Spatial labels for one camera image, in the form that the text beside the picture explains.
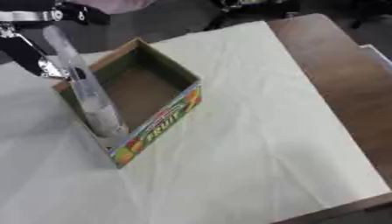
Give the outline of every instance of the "colorful label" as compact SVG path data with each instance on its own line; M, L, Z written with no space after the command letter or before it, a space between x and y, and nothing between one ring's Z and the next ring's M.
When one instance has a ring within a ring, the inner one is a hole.
M191 111L201 101L199 83L189 87L168 106L162 108L148 122L130 136L130 140L122 147L112 151L111 157L118 168L125 166L138 153L153 143L162 133L167 131L176 121Z

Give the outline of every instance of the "table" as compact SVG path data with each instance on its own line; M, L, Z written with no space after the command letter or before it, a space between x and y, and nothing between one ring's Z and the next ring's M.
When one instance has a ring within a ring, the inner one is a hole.
M269 26L391 186L392 76L326 16L278 20ZM390 201L391 194L386 194L287 223L323 220Z
M49 80L1 66L0 223L271 223L390 192L263 21L154 47L203 102L120 171Z

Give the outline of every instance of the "fruit box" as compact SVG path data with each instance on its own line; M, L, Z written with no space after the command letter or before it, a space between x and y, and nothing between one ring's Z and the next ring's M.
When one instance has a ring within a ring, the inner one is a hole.
M182 116L200 103L200 79L140 39L134 39L91 66L129 127L116 147L103 145L122 168ZM54 89L84 122L86 117L69 84Z

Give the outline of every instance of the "white sheet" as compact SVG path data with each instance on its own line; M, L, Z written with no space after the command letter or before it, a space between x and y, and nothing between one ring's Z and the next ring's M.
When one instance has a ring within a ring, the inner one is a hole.
M204 101L121 171L52 81L0 67L0 223L259 224L389 192L265 23L154 46Z

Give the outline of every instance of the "robotic arm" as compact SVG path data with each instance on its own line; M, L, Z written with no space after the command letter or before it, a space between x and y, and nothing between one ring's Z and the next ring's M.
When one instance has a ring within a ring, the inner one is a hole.
M41 28L52 22L73 20L80 25L107 25L109 15L95 8L64 1L9 0L0 3L0 50L27 71L49 78L65 78L23 29Z

